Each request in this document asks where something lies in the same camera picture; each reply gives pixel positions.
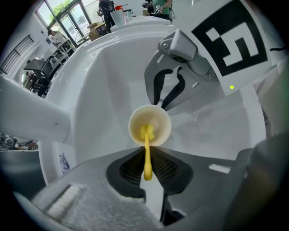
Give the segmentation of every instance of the yellow spoon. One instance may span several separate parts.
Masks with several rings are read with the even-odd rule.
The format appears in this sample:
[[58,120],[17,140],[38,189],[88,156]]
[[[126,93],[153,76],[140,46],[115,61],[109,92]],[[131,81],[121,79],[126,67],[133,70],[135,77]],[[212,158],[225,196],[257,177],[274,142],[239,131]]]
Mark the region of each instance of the yellow spoon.
[[140,128],[140,138],[145,140],[144,179],[151,180],[153,178],[153,168],[150,161],[149,140],[154,138],[154,126],[142,125]]

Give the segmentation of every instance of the green shirt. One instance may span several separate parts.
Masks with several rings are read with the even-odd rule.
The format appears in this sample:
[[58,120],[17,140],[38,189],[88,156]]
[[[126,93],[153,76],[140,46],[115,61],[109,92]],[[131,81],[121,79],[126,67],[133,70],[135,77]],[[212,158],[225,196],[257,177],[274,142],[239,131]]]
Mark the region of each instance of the green shirt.
[[[164,6],[167,3],[167,0],[153,0],[154,12],[156,11],[157,5]],[[163,10],[163,14],[170,14],[170,9],[167,7]]]

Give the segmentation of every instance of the white cup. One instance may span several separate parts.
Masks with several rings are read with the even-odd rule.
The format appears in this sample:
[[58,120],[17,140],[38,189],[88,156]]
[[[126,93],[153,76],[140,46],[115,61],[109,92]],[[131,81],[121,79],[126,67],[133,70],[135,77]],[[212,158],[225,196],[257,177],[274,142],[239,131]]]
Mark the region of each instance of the white cup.
[[154,126],[154,138],[149,141],[150,146],[160,146],[169,138],[172,131],[171,118],[167,112],[156,105],[144,105],[136,109],[128,122],[128,130],[133,141],[145,145],[145,140],[140,138],[142,125]]
[[110,12],[110,15],[117,26],[122,26],[124,24],[123,11],[121,9]]

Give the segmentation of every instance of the sticker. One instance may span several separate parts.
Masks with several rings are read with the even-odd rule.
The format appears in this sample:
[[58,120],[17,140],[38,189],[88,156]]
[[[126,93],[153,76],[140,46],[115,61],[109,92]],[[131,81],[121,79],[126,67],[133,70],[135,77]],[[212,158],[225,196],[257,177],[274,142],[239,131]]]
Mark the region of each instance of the sticker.
[[60,160],[62,173],[64,174],[66,171],[69,171],[70,169],[69,163],[67,159],[65,158],[64,153],[62,155],[59,155],[59,160]]
[[217,165],[217,164],[211,164],[209,166],[209,169],[228,174],[231,170],[231,167]]
[[239,0],[217,10],[192,33],[209,52],[222,76],[268,60],[258,27]]

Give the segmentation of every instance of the yellow cup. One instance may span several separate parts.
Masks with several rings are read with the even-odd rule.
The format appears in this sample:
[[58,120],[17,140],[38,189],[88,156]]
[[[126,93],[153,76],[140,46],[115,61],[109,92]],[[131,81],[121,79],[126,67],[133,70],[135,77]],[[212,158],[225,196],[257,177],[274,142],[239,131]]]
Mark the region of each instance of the yellow cup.
[[140,137],[142,125],[154,126],[154,138],[149,141],[150,146],[160,146],[169,138],[172,131],[172,123],[167,112],[156,105],[144,105],[136,109],[128,122],[128,130],[133,141],[145,145],[145,140]]

